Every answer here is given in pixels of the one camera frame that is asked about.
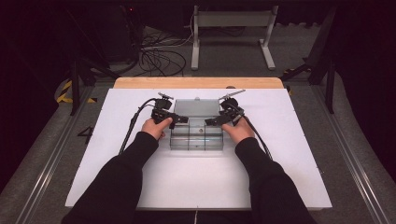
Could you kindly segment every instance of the white surface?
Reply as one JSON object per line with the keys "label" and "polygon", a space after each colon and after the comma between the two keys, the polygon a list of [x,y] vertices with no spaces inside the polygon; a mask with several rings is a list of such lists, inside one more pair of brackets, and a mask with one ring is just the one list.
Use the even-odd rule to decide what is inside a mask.
{"label": "white surface", "polygon": [[[237,90],[109,90],[66,206],[73,206],[102,166],[118,154],[131,117],[147,99],[158,98],[159,91],[175,99],[218,99]],[[274,161],[279,162],[294,181],[305,205],[309,209],[331,207],[287,91],[248,89],[234,98],[245,109]],[[150,113],[150,107],[142,111],[128,145]],[[192,152],[171,151],[170,130],[165,131],[167,136],[143,168],[138,208],[250,208],[248,175],[235,156],[234,143],[227,133],[222,152]]]}

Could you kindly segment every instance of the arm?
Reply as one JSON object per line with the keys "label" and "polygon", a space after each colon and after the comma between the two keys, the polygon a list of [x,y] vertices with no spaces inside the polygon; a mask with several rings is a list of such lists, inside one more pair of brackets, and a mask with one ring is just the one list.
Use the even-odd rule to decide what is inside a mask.
{"label": "arm", "polygon": [[240,119],[235,127],[222,128],[237,144],[235,154],[247,169],[255,223],[316,223],[292,180],[262,151],[248,123]]}
{"label": "arm", "polygon": [[148,119],[132,144],[100,170],[63,223],[131,223],[142,189],[142,168],[171,122],[156,125]]}

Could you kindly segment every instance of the black long-sleeve shirt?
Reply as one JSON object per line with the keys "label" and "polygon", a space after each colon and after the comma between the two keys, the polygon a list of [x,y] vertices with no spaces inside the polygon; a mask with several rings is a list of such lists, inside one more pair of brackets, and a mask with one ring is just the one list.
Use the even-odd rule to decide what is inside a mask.
{"label": "black long-sleeve shirt", "polygon": [[[142,189],[142,168],[157,147],[150,134],[138,133],[121,155],[105,164],[63,223],[133,223]],[[242,140],[235,153],[247,169],[255,223],[316,223],[292,180],[266,156],[255,138]]]}

